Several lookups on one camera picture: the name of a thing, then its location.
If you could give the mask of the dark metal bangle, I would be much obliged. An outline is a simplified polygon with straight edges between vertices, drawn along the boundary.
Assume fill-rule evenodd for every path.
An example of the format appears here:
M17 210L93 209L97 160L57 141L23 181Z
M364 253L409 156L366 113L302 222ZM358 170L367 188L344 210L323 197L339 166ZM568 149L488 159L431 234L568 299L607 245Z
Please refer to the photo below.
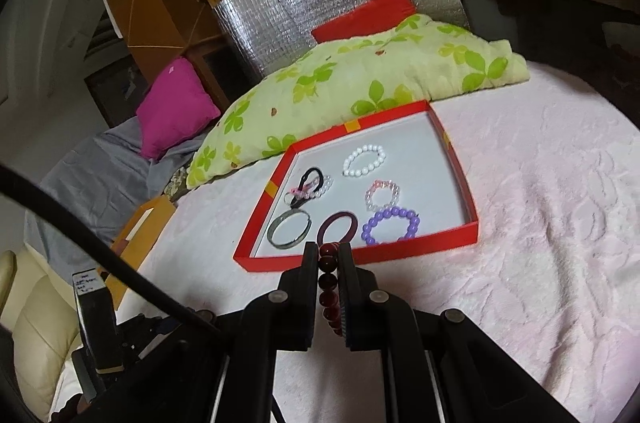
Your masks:
M276 250L291 250L306 239L311 227L312 220L306 210L288 209L271 221L266 232L267 241Z

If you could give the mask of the orange cardboard box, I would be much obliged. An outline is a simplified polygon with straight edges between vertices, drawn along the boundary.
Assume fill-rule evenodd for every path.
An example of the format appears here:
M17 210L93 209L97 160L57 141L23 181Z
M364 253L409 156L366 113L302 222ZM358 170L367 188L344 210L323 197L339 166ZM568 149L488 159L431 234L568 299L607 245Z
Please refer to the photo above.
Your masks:
M143 203L117 235L112 251L138 270L175 211L175 205L166 195Z

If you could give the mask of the green leaf print pillow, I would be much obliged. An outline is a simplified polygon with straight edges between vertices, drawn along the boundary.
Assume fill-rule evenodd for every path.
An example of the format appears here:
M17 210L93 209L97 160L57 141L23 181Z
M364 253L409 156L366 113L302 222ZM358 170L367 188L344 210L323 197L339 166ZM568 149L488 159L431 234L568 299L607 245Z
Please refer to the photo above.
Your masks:
M359 117L528 79L526 62L510 42L488 42L425 14L383 33L324 42L230 106L195 153L186 187Z

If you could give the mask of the grey bed sheet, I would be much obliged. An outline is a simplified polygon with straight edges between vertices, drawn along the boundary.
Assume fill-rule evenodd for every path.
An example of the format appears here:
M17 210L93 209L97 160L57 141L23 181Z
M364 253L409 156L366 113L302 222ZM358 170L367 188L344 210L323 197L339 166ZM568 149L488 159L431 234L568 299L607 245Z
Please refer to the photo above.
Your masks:
M40 188L103 243L112 245L139 206L159 196L178 168L191 162L201 134L168 149L157 161L141 155L137 118L82 140L47 173Z

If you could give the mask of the cream leather sofa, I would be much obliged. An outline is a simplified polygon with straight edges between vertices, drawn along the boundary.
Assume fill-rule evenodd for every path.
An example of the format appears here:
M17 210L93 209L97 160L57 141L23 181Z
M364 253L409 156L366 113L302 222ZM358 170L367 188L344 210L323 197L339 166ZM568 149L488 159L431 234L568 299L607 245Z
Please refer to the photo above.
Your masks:
M72 287L28 244L1 254L1 326L13 343L18 391L48 421L80 336Z

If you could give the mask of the maroon elastic hair band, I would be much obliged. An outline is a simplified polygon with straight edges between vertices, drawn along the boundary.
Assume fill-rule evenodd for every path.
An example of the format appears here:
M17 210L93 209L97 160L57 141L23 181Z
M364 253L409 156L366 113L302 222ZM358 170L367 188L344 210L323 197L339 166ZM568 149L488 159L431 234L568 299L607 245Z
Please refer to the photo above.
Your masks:
M323 221L317 231L316 241L319 247L326 243L350 243L359 227L357 216L348 210L336 212Z

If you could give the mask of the magenta cushion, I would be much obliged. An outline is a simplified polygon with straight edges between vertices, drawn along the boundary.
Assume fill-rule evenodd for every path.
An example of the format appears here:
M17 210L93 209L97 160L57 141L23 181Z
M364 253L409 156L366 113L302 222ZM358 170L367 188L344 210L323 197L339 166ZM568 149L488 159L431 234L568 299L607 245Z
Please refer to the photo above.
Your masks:
M190 61L178 57L158 74L136 115L141 155L157 161L173 146L198 135L221 113Z

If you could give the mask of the red gift box lid tray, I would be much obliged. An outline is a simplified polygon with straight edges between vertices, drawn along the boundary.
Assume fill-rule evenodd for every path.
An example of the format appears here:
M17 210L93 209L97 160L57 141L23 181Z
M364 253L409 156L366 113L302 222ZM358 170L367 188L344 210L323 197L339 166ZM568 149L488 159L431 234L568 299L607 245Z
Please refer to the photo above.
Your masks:
M267 241L273 218L306 210L306 239L280 251ZM358 265L397 261L477 242L480 221L468 182L435 111L426 101L375 113L292 144L266 182L234 260L251 273L302 261L330 215L359 221L350 242Z

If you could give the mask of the red cushion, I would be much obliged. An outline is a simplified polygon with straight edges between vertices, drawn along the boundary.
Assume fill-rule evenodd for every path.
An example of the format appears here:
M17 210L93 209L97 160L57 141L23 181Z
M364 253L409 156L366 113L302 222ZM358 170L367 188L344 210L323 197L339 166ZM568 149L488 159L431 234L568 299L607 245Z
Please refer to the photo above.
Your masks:
M368 0L311 31L318 44L382 33L416 13L412 0Z

